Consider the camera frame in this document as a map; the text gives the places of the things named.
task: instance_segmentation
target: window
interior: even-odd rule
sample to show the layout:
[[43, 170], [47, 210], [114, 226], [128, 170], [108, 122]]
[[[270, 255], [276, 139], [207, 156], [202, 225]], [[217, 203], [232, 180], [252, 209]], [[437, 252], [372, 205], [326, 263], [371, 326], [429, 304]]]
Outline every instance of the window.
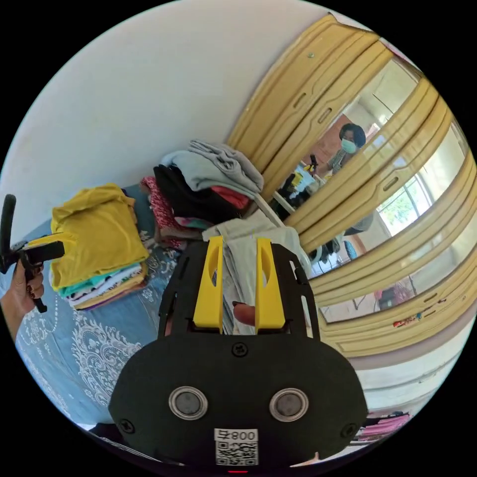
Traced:
[[417, 174], [384, 201], [378, 207], [378, 213], [391, 236], [394, 236], [411, 225], [430, 206], [431, 200]]

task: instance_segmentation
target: folded clothes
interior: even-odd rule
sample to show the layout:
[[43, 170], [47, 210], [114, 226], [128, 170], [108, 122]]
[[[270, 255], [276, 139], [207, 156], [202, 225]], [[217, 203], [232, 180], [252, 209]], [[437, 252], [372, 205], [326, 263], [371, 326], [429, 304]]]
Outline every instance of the folded clothes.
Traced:
[[215, 186], [211, 187], [211, 189], [214, 192], [217, 192], [223, 199], [225, 199], [227, 202], [230, 202], [239, 210], [244, 209], [250, 202], [250, 199], [247, 196], [240, 194], [239, 192], [235, 192], [234, 190], [227, 189], [226, 187]]
[[[174, 219], [172, 207], [166, 195], [162, 192], [162, 189], [158, 187], [156, 179], [154, 177], [145, 177], [141, 181], [141, 184], [146, 186], [150, 191], [151, 209], [158, 227], [160, 229], [164, 227], [180, 229], [180, 225], [178, 225]], [[182, 242], [180, 240], [171, 239], [167, 241], [167, 244], [177, 250], [180, 250], [182, 247]]]
[[99, 308], [99, 307], [102, 307], [104, 305], [108, 305], [112, 302], [115, 302], [116, 300], [119, 300], [121, 298], [124, 298], [125, 296], [129, 295], [130, 293], [132, 292], [136, 292], [136, 291], [139, 291], [139, 290], [142, 290], [143, 288], [145, 288], [147, 285], [147, 280], [144, 280], [142, 283], [140, 283], [139, 285], [135, 285], [133, 286], [132, 288], [130, 288], [129, 290], [125, 290], [124, 292], [120, 293], [119, 295], [113, 297], [113, 298], [110, 298], [109, 300], [106, 300], [104, 302], [101, 302], [101, 303], [98, 303], [97, 305], [93, 305], [89, 308], [83, 308], [81, 311], [83, 312], [89, 312], [91, 310], [94, 310], [96, 308]]
[[148, 258], [131, 204], [117, 185], [107, 184], [83, 189], [53, 209], [52, 233], [68, 232], [76, 239], [73, 246], [65, 243], [65, 255], [51, 263], [55, 291]]
[[140, 269], [141, 266], [138, 263], [135, 263], [129, 267], [120, 268], [119, 270], [115, 270], [104, 275], [97, 275], [95, 277], [88, 278], [87, 280], [77, 283], [76, 285], [60, 288], [58, 290], [58, 294], [61, 298], [69, 298], [71, 300], [75, 300], [79, 298], [79, 296], [86, 295], [87, 293], [91, 293], [92, 291], [98, 289], [106, 281], [112, 279], [113, 277], [125, 270], [131, 269], [132, 267], [139, 267]]
[[104, 282], [97, 289], [91, 291], [90, 293], [77, 296], [74, 299], [68, 299], [68, 302], [70, 303], [71, 306], [77, 306], [77, 305], [80, 305], [81, 303], [87, 302], [88, 300], [92, 300], [93, 298], [101, 296], [103, 293], [114, 290], [119, 285], [122, 285], [123, 283], [127, 282], [131, 278], [141, 275], [142, 271], [143, 271], [143, 268], [142, 268], [142, 265], [140, 264], [135, 265], [134, 267], [131, 267], [131, 268], [127, 268], [126, 270], [123, 270], [122, 272], [112, 277], [110, 280], [107, 280], [106, 282]]
[[210, 144], [194, 139], [190, 142], [189, 151], [207, 158], [234, 182], [250, 190], [254, 190], [256, 187], [257, 192], [262, 191], [262, 174], [244, 154], [232, 149], [227, 144]]
[[95, 298], [92, 298], [91, 300], [87, 300], [87, 301], [81, 303], [80, 305], [74, 306], [75, 310], [84, 310], [84, 309], [90, 308], [94, 305], [98, 305], [99, 303], [103, 303], [107, 300], [110, 300], [111, 298], [114, 298], [114, 297], [120, 295], [121, 293], [123, 293], [127, 290], [130, 290], [131, 288], [135, 287], [136, 285], [139, 285], [140, 283], [142, 283], [144, 281], [144, 279], [146, 278], [147, 272], [148, 272], [148, 268], [147, 268], [145, 262], [143, 262], [141, 264], [141, 267], [142, 267], [141, 273], [139, 273], [138, 275], [130, 278], [129, 280], [125, 281], [124, 283], [118, 284], [112, 290], [108, 290], [107, 292], [105, 292], [105, 293], [103, 293], [103, 294], [101, 294], [101, 295], [99, 295]]
[[160, 165], [154, 168], [154, 175], [176, 217], [196, 217], [212, 224], [240, 217], [239, 210], [213, 190], [193, 191], [176, 167]]
[[[291, 227], [276, 227], [261, 211], [245, 220], [232, 220], [203, 232], [203, 239], [222, 236], [224, 239], [223, 290], [230, 310], [232, 301], [255, 305], [256, 255], [258, 237], [279, 243], [296, 256], [304, 256], [300, 239]], [[254, 327], [235, 322], [240, 334], [254, 334]]]
[[191, 151], [170, 153], [162, 158], [160, 164], [164, 167], [178, 168], [184, 177], [184, 181], [193, 191], [223, 186], [253, 199], [261, 190], [241, 172], [241, 175], [248, 180], [248, 186], [236, 182], [225, 175], [212, 161]]
[[182, 225], [183, 227], [187, 227], [188, 229], [200, 229], [200, 230], [207, 230], [213, 224], [207, 222], [202, 219], [194, 219], [189, 217], [174, 217], [175, 221]]
[[202, 240], [202, 233], [200, 230], [188, 229], [180, 230], [172, 227], [164, 227], [159, 230], [159, 236], [162, 239], [184, 239], [184, 240]]

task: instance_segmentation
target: screw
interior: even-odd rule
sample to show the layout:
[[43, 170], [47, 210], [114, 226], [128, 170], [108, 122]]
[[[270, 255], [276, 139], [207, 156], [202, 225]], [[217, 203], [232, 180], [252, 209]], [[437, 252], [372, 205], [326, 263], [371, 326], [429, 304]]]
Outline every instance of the screw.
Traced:
[[354, 436], [356, 432], [358, 432], [358, 426], [356, 424], [347, 424], [341, 430], [341, 437], [346, 439], [351, 436]]
[[248, 348], [243, 343], [235, 343], [232, 346], [232, 354], [238, 358], [242, 358], [248, 353]]
[[119, 427], [125, 432], [126, 434], [134, 434], [135, 429], [131, 421], [127, 419], [121, 419], [119, 421]]

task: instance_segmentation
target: clothes pile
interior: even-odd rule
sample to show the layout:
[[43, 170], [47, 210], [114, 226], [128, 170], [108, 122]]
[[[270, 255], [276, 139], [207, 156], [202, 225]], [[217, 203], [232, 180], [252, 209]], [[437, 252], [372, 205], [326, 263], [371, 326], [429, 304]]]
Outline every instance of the clothes pile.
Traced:
[[146, 285], [146, 259], [135, 200], [115, 184], [80, 191], [52, 212], [53, 234], [67, 234], [50, 283], [76, 310], [92, 310]]
[[262, 191], [263, 177], [241, 152], [193, 140], [163, 157], [141, 186], [156, 219], [156, 242], [184, 250], [204, 230], [240, 218]]

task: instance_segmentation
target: white wall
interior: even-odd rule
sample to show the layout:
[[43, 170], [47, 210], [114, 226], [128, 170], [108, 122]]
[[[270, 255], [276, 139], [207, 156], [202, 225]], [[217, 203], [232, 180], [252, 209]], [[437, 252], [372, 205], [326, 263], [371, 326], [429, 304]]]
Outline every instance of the white wall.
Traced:
[[345, 109], [343, 114], [354, 124], [361, 126], [365, 133], [369, 131], [373, 123], [378, 121], [360, 102], [356, 102], [349, 109]]
[[279, 55], [326, 14], [297, 0], [181, 0], [95, 39], [43, 89], [7, 154], [12, 240], [83, 187], [130, 185], [190, 139], [224, 141]]

